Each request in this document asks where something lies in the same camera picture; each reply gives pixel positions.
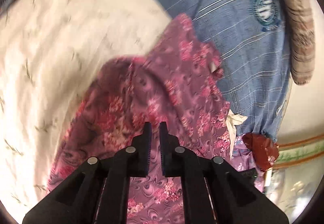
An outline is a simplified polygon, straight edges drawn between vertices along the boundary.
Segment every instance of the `cream fabric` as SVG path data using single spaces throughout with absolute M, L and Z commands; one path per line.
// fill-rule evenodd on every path
M 229 110 L 226 118 L 226 126 L 229 132 L 229 139 L 231 141 L 230 145 L 230 156 L 232 157 L 234 149 L 234 141 L 236 138 L 236 127 L 235 125 L 240 125 L 247 119 L 246 116 L 240 114 L 234 114 L 233 111 Z
M 18 223 L 98 70 L 150 51 L 169 21 L 155 0 L 17 0 L 0 18 L 0 200 Z

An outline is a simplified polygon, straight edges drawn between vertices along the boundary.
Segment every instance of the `brown rolled fabric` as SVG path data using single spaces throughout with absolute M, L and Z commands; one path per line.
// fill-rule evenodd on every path
M 314 20 L 309 0 L 283 0 L 291 27 L 291 75 L 297 85 L 310 82 L 315 68 Z
M 247 133 L 242 137 L 246 147 L 252 151 L 255 164 L 265 172 L 279 156 L 277 145 L 261 134 Z

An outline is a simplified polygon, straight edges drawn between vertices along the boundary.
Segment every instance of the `pink floral fabric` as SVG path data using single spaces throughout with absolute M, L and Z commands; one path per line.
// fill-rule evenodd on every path
M 147 57 L 107 62 L 62 140 L 49 191 L 88 157 L 108 158 L 128 146 L 149 121 L 150 172 L 130 180 L 127 223 L 184 223 L 180 179 L 162 176 L 158 125 L 166 121 L 169 132 L 197 155 L 229 161 L 229 102 L 216 86 L 220 65 L 215 47 L 197 40 L 185 14 L 169 24 Z

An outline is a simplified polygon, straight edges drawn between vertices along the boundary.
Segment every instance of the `circular logo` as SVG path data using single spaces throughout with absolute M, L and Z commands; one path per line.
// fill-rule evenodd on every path
M 279 26 L 278 9 L 275 0 L 251 0 L 255 18 L 263 26 L 262 31 L 271 31 Z

